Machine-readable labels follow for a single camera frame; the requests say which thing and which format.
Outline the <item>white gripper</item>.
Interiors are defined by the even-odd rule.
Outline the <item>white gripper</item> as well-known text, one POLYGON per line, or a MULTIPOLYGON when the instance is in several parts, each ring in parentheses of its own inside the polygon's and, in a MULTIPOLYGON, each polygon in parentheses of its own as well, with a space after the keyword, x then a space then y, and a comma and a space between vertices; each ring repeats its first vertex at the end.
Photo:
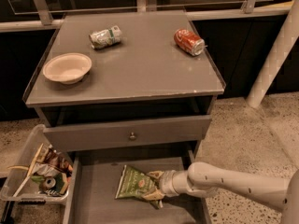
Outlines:
POLYGON ((142 198, 146 201, 158 201, 164 196, 166 197, 176 197, 178 193, 175 191, 173 186, 173 176, 175 170, 171 171, 151 171, 147 173, 147 176, 154 180, 159 180, 159 189, 153 192, 147 192, 142 195, 142 198))

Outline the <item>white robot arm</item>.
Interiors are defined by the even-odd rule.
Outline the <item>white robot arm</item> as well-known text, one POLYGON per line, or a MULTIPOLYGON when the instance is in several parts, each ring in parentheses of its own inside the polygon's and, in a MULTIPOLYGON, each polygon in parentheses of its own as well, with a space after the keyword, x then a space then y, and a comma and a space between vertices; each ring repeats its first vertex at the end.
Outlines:
POLYGON ((188 194, 204 198, 226 189, 281 213, 280 224, 299 224, 299 171, 291 179, 221 169, 194 162, 187 170, 152 171, 158 183, 142 195, 147 201, 188 194))

